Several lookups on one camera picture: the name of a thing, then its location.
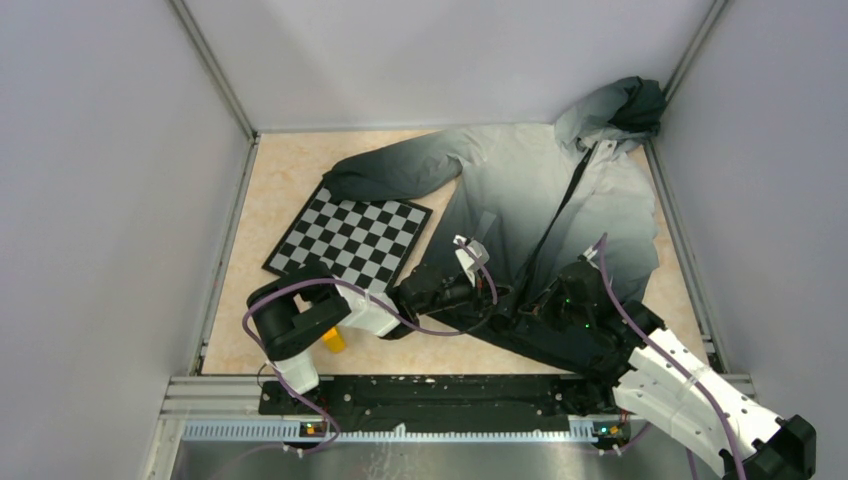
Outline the grey gradient hooded jacket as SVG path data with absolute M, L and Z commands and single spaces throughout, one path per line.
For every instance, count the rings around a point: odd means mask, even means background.
M 334 201 L 418 199 L 456 190 L 423 254 L 461 271 L 454 239 L 479 241 L 507 293 L 492 316 L 463 305 L 436 314 L 485 342 L 563 370 L 586 371 L 603 350 L 594 328 L 534 320 L 543 292 L 592 244 L 606 243 L 617 299 L 639 301 L 659 265 L 651 181 L 631 152 L 659 131 L 667 102 L 638 76 L 600 87 L 555 122 L 455 128 L 343 159 L 324 176 Z

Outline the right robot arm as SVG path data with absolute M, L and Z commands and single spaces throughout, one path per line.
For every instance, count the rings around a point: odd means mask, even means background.
M 639 301 L 619 302 L 580 258 L 521 310 L 530 344 L 590 380 L 589 404 L 625 410 L 665 432 L 724 479 L 809 479 L 816 430 L 742 393 L 691 353 Z

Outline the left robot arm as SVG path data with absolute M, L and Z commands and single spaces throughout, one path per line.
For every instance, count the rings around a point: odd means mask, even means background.
M 494 283 L 484 267 L 472 266 L 445 277 L 424 264 L 388 291 L 370 292 L 315 262 L 255 290 L 246 300 L 243 322 L 253 323 L 247 331 L 283 379 L 283 401 L 303 414 L 314 410 L 321 397 L 310 348 L 332 329 L 347 327 L 394 338 L 397 328 L 406 327 L 442 336 L 442 331 L 421 327 L 418 317 L 468 305 L 486 319 L 509 292 Z

